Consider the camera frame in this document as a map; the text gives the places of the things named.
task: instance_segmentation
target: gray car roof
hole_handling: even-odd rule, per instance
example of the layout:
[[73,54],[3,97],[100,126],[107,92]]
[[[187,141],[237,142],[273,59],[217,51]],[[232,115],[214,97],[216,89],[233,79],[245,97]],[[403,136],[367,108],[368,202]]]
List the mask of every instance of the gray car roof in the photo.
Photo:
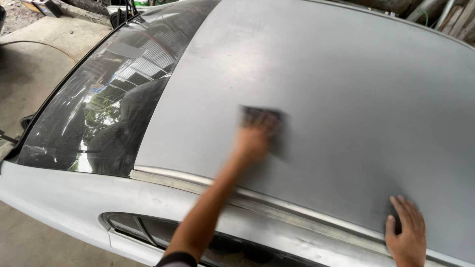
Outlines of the gray car roof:
[[222,0],[190,42],[135,165],[213,177],[241,105],[286,113],[245,188],[383,231],[414,199],[428,247],[475,263],[475,52],[432,30],[303,0]]

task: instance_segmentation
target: rear windshield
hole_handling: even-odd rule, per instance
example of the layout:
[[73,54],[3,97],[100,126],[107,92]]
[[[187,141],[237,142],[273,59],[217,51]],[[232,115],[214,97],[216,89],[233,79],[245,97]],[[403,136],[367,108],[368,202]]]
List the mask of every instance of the rear windshield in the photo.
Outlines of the rear windshield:
[[53,97],[28,135],[19,163],[129,175],[172,71],[218,2],[178,2],[120,28]]

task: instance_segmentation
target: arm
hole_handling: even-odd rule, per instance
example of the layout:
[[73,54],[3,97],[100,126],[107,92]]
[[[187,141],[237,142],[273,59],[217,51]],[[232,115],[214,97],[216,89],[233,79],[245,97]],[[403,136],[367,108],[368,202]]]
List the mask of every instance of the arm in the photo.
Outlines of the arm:
[[402,196],[390,197],[401,219],[402,233],[396,235],[396,220],[389,215],[386,220],[386,245],[397,267],[424,267],[426,261],[426,225],[414,203]]
[[270,133],[277,121],[269,114],[262,114],[256,122],[249,120],[237,135],[233,152],[219,175],[194,208],[177,227],[164,257],[173,252],[187,252],[199,262],[211,242],[219,213],[231,194],[234,183],[252,162],[260,161],[267,152]]

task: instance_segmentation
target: black sleeve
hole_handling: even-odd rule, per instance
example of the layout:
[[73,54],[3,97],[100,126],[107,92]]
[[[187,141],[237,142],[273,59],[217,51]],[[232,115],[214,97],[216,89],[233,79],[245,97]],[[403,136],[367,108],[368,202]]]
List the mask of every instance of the black sleeve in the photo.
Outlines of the black sleeve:
[[197,267],[195,258],[186,252],[175,252],[161,258],[156,267]]

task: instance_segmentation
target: garage floor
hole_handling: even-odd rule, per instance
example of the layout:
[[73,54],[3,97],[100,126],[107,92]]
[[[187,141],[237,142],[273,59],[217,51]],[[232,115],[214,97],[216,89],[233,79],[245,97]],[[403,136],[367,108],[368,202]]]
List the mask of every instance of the garage floor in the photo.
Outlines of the garage floor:
[[[4,35],[0,43],[41,41],[80,60],[109,32],[106,26],[80,19],[44,17]],[[0,47],[0,129],[13,137],[21,135],[19,119],[34,113],[74,65],[68,56],[41,44]],[[0,201],[0,266],[144,265],[72,238]]]

